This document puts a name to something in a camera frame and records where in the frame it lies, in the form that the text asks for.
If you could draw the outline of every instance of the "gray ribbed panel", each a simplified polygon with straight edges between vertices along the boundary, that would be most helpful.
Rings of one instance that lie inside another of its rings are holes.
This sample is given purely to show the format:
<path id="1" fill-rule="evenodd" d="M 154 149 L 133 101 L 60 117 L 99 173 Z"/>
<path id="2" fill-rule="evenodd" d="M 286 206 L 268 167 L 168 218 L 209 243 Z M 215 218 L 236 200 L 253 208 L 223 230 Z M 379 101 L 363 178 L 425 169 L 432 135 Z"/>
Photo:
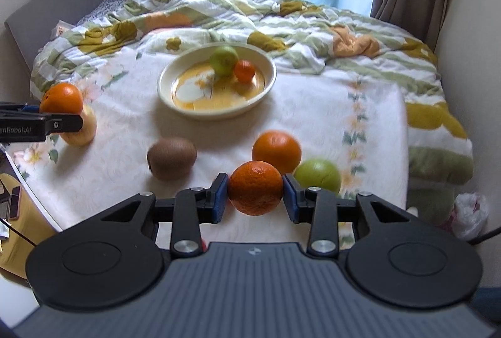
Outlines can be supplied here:
<path id="1" fill-rule="evenodd" d="M 249 250 L 259 248 L 260 254 Z M 294 243 L 212 243 L 174 261 L 159 284 L 97 314 L 47 307 L 14 330 L 21 338 L 486 338 L 466 305 L 411 314 L 355 291 L 334 262 L 311 260 Z"/>

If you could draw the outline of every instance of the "black circular cover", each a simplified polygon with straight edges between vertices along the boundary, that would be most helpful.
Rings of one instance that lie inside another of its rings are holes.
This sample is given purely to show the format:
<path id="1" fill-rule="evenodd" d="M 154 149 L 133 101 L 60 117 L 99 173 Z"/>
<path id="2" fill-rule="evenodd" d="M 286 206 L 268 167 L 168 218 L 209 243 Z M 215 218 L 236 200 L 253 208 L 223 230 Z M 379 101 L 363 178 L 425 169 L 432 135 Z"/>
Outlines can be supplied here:
<path id="1" fill-rule="evenodd" d="M 381 224 L 350 250 L 347 270 L 387 303 L 432 309 L 469 299 L 482 278 L 475 250 L 439 229 Z"/>
<path id="2" fill-rule="evenodd" d="M 57 309 L 91 311 L 146 291 L 163 270 L 160 250 L 127 223 L 83 222 L 42 242 L 26 273 L 39 301 Z"/>

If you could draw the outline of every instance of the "bed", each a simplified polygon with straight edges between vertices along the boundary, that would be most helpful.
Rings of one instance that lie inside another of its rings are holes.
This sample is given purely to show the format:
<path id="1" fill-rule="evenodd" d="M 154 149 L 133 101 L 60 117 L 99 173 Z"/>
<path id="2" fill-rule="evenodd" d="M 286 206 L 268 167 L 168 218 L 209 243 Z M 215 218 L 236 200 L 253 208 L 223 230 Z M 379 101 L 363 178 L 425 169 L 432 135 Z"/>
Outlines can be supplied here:
<path id="1" fill-rule="evenodd" d="M 46 44 L 59 20 L 77 23 L 100 1 L 33 0 L 6 21 L 32 70 L 33 96 L 40 99 L 56 82 L 75 83 L 103 133 L 90 150 L 68 148 L 57 136 L 8 149 L 33 197 L 61 228 L 142 191 L 139 186 L 160 197 L 208 186 L 217 169 L 231 172 L 249 159 L 243 150 L 273 127 L 293 128 L 308 144 L 306 153 L 339 161 L 345 198 L 369 187 L 405 208 L 409 177 L 414 186 L 442 188 L 472 176 L 472 145 L 448 112 L 437 59 L 402 29 L 297 0 L 125 0 L 117 11 Z M 176 54 L 227 41 L 253 44 L 274 60 L 281 84 L 272 100 L 220 126 L 186 122 L 158 105 L 156 76 Z M 300 129 L 294 113 L 284 112 L 289 109 L 298 111 L 304 127 L 314 127 L 308 119 L 317 114 L 335 129 L 329 136 Z M 222 143 L 218 133 L 231 135 Z M 199 170 L 169 185 L 148 176 L 145 153 L 124 152 L 166 134 L 195 137 L 204 152 Z M 279 208 L 252 222 L 233 213 L 217 231 L 207 227 L 202 234 L 209 241 L 303 242 L 305 229 L 284 224 L 284 215 Z M 168 232 L 160 232 L 164 242 Z M 352 242 L 348 231 L 342 237 L 345 245 Z"/>

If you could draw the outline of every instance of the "logo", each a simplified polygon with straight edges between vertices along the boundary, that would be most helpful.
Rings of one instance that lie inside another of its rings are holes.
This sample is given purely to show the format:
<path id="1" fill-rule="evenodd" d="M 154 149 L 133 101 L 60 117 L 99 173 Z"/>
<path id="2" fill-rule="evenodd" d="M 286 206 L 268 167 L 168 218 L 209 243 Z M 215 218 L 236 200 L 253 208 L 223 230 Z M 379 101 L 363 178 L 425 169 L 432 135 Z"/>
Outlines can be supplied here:
<path id="1" fill-rule="evenodd" d="M 262 250 L 260 248 L 255 247 L 255 248 L 247 250 L 247 252 L 249 252 L 249 254 L 252 256 L 259 256 L 262 253 Z"/>

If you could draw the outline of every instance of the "blanket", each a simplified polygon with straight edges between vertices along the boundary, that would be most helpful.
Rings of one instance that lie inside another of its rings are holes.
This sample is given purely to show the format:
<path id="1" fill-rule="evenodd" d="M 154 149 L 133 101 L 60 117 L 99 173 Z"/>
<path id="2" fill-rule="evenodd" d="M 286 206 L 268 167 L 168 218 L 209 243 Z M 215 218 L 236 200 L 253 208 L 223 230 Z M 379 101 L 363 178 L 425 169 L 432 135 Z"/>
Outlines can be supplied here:
<path id="1" fill-rule="evenodd" d="M 343 197 L 370 190 L 405 208 L 407 124 L 396 85 L 351 79 L 335 70 L 320 77 L 281 72 L 269 95 L 251 111 L 223 121 L 189 120 L 166 107 L 156 93 L 159 74 L 175 56 L 152 53 L 147 45 L 165 42 L 169 34 L 152 33 L 136 49 L 122 48 L 92 79 L 77 81 L 98 120 L 89 146 L 68 146 L 51 135 L 45 143 L 9 148 L 31 195 L 61 228 L 142 191 L 168 198 L 185 188 L 208 187 L 219 172 L 231 174 L 250 160 L 256 138 L 269 129 L 292 133 L 304 159 L 334 161 Z M 198 157 L 189 176 L 162 182 L 149 172 L 146 153 L 161 136 L 171 135 L 193 141 Z M 201 232 L 207 242 L 294 241 L 305 246 L 309 228 L 292 224 L 284 204 L 260 217 L 228 205 L 223 221 L 202 225 Z M 341 246 L 351 246 L 350 225 L 339 229 Z M 160 246 L 168 247 L 169 233 L 170 224 L 162 224 Z"/>
<path id="2" fill-rule="evenodd" d="M 337 70 L 354 79 L 396 83 L 407 109 L 410 177 L 425 185 L 463 184 L 472 177 L 472 143 L 448 111 L 433 52 L 398 27 L 329 6 L 297 0 L 127 0 L 118 11 L 47 44 L 34 62 L 31 91 L 40 98 L 61 81 L 84 90 L 110 85 L 128 73 L 103 72 L 124 47 L 136 49 L 140 58 L 230 41 L 262 48 L 281 71 Z M 102 76 L 111 80 L 97 82 Z"/>

